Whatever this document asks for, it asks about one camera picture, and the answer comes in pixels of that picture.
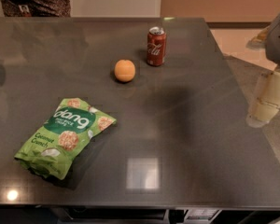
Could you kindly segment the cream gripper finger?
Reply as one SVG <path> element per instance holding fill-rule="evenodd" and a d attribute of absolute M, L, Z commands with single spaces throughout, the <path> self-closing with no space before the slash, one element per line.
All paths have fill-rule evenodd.
<path fill-rule="evenodd" d="M 280 111 L 280 66 L 261 73 L 248 108 L 246 122 L 250 127 L 261 128 Z"/>

